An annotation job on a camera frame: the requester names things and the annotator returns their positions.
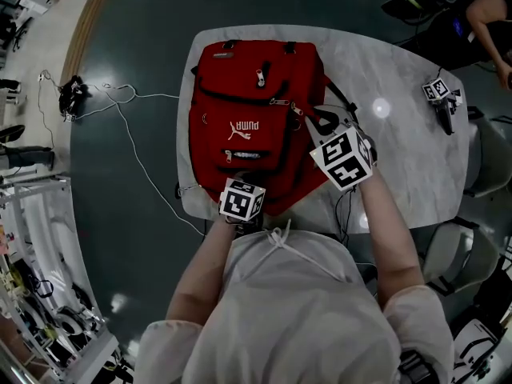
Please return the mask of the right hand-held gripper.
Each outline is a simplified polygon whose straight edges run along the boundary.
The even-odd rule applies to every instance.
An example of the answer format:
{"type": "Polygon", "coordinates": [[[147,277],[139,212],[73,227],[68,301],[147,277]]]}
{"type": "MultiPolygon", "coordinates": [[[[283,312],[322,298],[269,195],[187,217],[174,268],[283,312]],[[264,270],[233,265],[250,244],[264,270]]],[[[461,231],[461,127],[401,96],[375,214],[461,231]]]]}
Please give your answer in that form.
{"type": "Polygon", "coordinates": [[[314,143],[310,156],[340,190],[348,190],[371,177],[377,162],[373,139],[338,105],[315,107],[305,123],[314,143]]]}

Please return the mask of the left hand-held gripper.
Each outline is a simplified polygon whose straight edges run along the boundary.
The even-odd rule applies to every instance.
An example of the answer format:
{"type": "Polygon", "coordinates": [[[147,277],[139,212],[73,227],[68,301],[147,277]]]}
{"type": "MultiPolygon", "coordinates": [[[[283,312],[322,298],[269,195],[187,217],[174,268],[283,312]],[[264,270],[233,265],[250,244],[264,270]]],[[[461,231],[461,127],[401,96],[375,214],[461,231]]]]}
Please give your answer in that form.
{"type": "Polygon", "coordinates": [[[240,230],[260,230],[266,189],[256,184],[248,172],[237,173],[226,180],[219,200],[219,213],[240,230]]]}

